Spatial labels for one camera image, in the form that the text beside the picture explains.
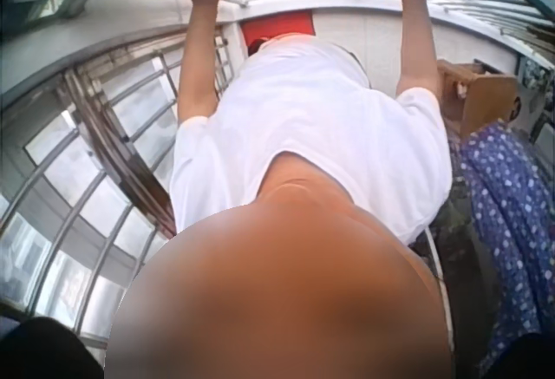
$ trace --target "window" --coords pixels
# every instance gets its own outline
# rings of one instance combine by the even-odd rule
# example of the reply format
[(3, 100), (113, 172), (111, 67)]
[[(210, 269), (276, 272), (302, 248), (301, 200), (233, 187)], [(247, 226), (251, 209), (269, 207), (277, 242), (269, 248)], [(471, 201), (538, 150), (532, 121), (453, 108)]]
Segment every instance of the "window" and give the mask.
[(153, 239), (153, 243), (150, 245), (148, 253), (145, 256), (145, 263), (148, 262), (152, 258), (152, 256), (154, 256), (166, 243), (167, 239), (164, 238), (161, 234), (156, 233)]
[(138, 258), (153, 226), (134, 208), (127, 216), (114, 244), (134, 258)]
[(104, 94), (109, 100), (113, 100), (117, 95), (120, 95), (135, 83), (154, 74), (159, 70), (157, 67), (151, 60), (120, 72), (102, 84)]
[(108, 237), (129, 200), (109, 177), (105, 177), (81, 210), (85, 218), (100, 234)]
[(157, 111), (173, 101), (173, 91), (165, 76), (149, 82), (114, 106), (115, 114), (128, 135), (133, 135)]
[(145, 163), (151, 167), (160, 152), (172, 145), (177, 133), (177, 121), (171, 107), (153, 123), (135, 142), (135, 148)]
[(91, 270), (59, 251), (50, 267), (36, 312), (73, 328)]
[(68, 118), (60, 114), (35, 136), (25, 149), (38, 165), (74, 127), (75, 125), (73, 127), (70, 125)]
[(79, 200), (100, 172), (92, 160), (93, 154), (82, 138), (74, 140), (44, 175), (71, 206)]
[(172, 178), (172, 171), (173, 171), (173, 147), (166, 154), (166, 156), (158, 165), (158, 167), (154, 170), (154, 176), (159, 181), (159, 183), (161, 183), (161, 185), (166, 189), (166, 191), (169, 191), (170, 189), (170, 179)]
[(125, 288), (99, 276), (88, 302), (81, 332), (108, 339), (115, 312), (124, 294)]
[(27, 306), (51, 243), (19, 213), (0, 239), (0, 295)]

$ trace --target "polka dot dress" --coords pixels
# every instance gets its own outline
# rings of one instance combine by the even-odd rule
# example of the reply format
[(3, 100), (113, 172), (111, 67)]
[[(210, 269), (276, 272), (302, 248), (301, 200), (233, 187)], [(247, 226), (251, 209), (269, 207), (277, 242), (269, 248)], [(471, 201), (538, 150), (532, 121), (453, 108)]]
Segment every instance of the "polka dot dress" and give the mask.
[(555, 332), (555, 211), (538, 168), (500, 123), (460, 147), (460, 168), (502, 288), (485, 371), (520, 336)]

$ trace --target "white wall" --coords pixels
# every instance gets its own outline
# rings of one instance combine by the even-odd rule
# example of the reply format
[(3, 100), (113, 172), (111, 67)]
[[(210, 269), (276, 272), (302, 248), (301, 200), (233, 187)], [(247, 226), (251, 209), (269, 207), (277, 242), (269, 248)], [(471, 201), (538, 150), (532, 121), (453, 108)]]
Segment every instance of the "white wall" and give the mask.
[[(368, 10), (315, 10), (318, 36), (354, 53), (366, 69), (373, 88), (395, 95), (401, 68), (402, 20), (396, 14)], [(518, 55), (506, 46), (444, 24), (434, 25), (439, 58), (450, 62), (480, 59), (515, 74)]]

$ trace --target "short sleeve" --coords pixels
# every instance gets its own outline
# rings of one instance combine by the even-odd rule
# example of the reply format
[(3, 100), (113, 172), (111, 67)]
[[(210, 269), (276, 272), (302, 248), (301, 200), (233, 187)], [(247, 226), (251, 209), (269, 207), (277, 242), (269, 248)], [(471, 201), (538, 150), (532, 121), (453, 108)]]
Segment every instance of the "short sleeve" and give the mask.
[(173, 169), (193, 158), (199, 142), (206, 132), (207, 124), (208, 118), (205, 116), (195, 116), (180, 124), (175, 136)]
[(411, 88), (398, 98), (402, 111), (388, 117), (383, 132), (379, 186), (382, 221), (408, 244), (431, 223), (452, 183), (447, 132), (433, 93)]
[(397, 102), (408, 114), (417, 117), (422, 124), (426, 123), (430, 127), (440, 129), (442, 133), (445, 133), (440, 103), (431, 91), (425, 88), (410, 88), (397, 97)]

